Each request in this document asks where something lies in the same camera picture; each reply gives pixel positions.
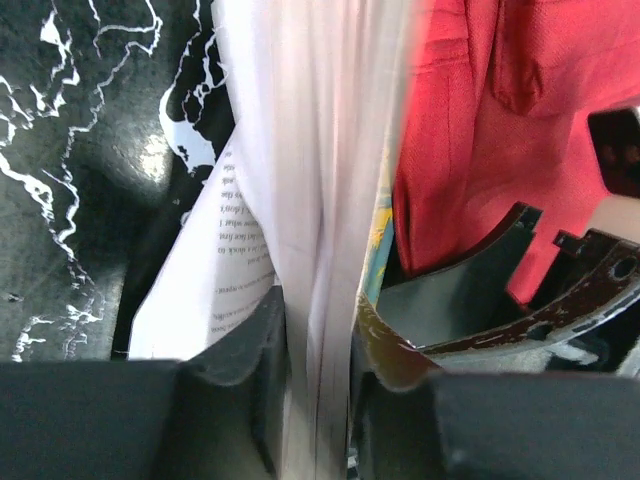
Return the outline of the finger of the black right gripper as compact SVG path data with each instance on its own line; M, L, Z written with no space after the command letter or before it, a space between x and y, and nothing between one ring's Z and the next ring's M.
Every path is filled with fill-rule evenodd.
M639 300L639 245L591 229L565 231L539 293L555 297L510 324L426 348L426 355L498 355L571 340L609 321Z
M518 202L459 261L411 279L386 278L379 316L412 345L437 345L489 329L541 215Z

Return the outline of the brown paperback book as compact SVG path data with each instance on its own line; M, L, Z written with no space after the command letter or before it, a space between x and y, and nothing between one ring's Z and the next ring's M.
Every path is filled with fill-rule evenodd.
M155 479L342 479L418 1L217 1L235 128L134 318L174 360Z

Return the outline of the red student backpack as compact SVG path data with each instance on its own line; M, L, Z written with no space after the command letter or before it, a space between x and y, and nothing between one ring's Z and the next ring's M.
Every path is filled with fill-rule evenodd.
M530 299L561 230L606 197L588 116L639 96L635 1L422 1L393 191L410 276L478 244L510 208L539 208L510 281Z

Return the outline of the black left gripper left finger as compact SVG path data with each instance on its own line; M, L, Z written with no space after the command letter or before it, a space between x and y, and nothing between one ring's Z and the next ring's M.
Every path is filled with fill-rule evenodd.
M273 479L286 377L284 300L184 361L6 363L5 479Z

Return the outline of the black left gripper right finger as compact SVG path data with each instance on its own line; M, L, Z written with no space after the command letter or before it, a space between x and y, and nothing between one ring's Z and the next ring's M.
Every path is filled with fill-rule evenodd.
M369 303L354 333L363 479L635 479L639 377L587 370L451 373Z

